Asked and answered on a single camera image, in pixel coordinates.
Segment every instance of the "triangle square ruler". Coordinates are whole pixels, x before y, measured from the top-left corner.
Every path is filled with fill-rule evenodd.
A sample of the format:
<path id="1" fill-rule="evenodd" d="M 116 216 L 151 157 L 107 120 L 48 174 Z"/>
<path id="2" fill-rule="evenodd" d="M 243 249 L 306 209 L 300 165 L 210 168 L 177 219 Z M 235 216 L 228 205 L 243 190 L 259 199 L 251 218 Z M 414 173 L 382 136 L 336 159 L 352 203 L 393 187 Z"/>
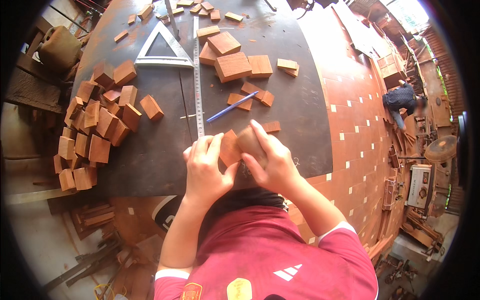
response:
<path id="1" fill-rule="evenodd" d="M 159 33 L 177 56 L 146 56 L 153 44 L 153 41 Z M 145 44 L 140 50 L 140 53 L 138 53 L 135 64 L 138 66 L 193 68 L 193 61 L 190 59 L 178 41 L 174 38 L 168 28 L 162 23 L 162 21 L 158 22 L 152 33 L 148 36 Z"/>

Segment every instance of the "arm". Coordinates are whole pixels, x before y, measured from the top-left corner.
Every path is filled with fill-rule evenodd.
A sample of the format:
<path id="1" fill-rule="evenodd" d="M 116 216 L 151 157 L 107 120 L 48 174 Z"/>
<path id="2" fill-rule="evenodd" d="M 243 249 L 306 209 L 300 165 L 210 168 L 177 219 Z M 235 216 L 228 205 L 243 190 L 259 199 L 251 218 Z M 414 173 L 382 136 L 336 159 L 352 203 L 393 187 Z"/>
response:
<path id="1" fill-rule="evenodd" d="M 339 209 L 300 176 L 290 150 L 276 137 L 267 135 L 256 121 L 252 120 L 251 126 L 268 157 L 268 165 L 264 170 L 251 155 L 242 153 L 242 158 L 258 185 L 290 199 L 317 236 L 345 221 Z"/>
<path id="2" fill-rule="evenodd" d="M 187 163 L 187 190 L 162 246 L 158 271 L 178 269 L 190 273 L 197 253 L 198 232 L 212 204 L 233 186 L 238 163 L 222 175 L 218 156 L 223 133 L 194 142 L 183 158 Z"/>

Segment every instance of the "dark tabletop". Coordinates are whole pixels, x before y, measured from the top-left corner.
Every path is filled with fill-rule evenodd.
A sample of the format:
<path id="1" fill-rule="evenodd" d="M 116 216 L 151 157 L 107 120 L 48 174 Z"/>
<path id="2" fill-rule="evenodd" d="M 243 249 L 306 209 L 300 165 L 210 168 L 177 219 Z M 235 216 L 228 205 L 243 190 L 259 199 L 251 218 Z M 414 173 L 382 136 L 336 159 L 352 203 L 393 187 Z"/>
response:
<path id="1" fill-rule="evenodd" d="M 250 112 L 233 109 L 212 123 L 205 122 L 205 134 L 233 129 L 239 133 L 250 119 L 259 123 L 280 121 L 282 130 L 275 136 L 291 152 L 300 174 L 305 177 L 331 173 L 332 149 L 330 128 L 318 73 L 307 42 L 292 16 L 286 1 L 277 1 L 273 12 L 264 0 L 210 0 L 220 9 L 221 31 L 229 31 L 241 44 L 246 56 L 268 55 L 273 75 L 270 78 L 241 78 L 221 84 L 212 66 L 201 65 L 204 120 L 227 107 L 229 93 L 240 94 L 245 81 L 270 91 L 275 100 L 271 108 L 254 100 Z M 154 13 L 130 26 L 128 16 L 137 13 L 145 1 L 113 0 L 98 22 L 84 51 L 75 77 L 72 95 L 80 81 L 89 80 L 93 66 L 106 58 L 113 66 L 125 60 L 135 61 L 140 48 L 158 22 Z M 175 17 L 180 31 L 180 44 L 193 58 L 193 15 L 190 8 Z M 242 15 L 241 23 L 224 18 L 228 11 Z M 154 12 L 163 15 L 163 1 L 155 2 Z M 210 18 L 200 18 L 200 28 L 211 25 Z M 113 38 L 122 30 L 129 35 L 116 44 Z M 159 35 L 148 53 L 174 56 Z M 294 60 L 300 65 L 297 78 L 276 68 L 277 58 Z M 195 118 L 182 118 L 195 113 L 193 71 L 171 67 L 136 67 L 137 78 L 131 83 L 138 88 L 135 107 L 144 113 L 140 100 L 150 94 L 165 113 L 158 122 L 144 114 L 139 131 L 130 133 L 120 147 L 112 147 L 109 163 L 98 170 L 98 185 L 92 192 L 105 196 L 156 196 L 185 192 L 186 167 L 182 152 L 197 140 Z M 220 169 L 225 166 L 220 162 Z M 235 188 L 253 186 L 251 175 L 242 164 Z"/>

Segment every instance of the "adidas logo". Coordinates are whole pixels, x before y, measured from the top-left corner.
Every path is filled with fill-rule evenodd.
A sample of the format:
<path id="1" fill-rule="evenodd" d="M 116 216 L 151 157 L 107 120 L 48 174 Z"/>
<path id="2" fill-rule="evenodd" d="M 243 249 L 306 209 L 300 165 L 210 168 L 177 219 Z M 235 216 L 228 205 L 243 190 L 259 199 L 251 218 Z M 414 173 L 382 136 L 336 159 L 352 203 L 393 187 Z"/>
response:
<path id="1" fill-rule="evenodd" d="M 290 281 L 290 280 L 292 280 L 293 276 L 298 272 L 298 269 L 300 269 L 301 266 L 302 266 L 302 264 L 298 264 L 298 265 L 294 266 L 295 268 L 292 268 L 292 267 L 286 268 L 286 269 L 283 270 L 285 272 L 280 270 L 280 271 L 273 272 L 273 274 L 277 275 L 278 277 L 280 277 L 282 279 L 285 279 L 286 281 Z"/>

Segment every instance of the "maroon shirt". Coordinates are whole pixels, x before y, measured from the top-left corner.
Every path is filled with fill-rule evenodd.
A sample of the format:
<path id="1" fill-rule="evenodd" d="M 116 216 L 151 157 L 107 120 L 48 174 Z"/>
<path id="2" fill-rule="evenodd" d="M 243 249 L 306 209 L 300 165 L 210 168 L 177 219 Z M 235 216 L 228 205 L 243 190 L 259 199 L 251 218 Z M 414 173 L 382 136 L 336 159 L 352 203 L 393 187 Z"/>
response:
<path id="1" fill-rule="evenodd" d="M 155 300 L 227 299 L 237 278 L 252 299 L 368 299 L 378 296 L 372 263 L 353 227 L 341 222 L 307 245 L 283 209 L 250 206 L 223 216 L 197 253 L 198 267 L 156 274 Z"/>

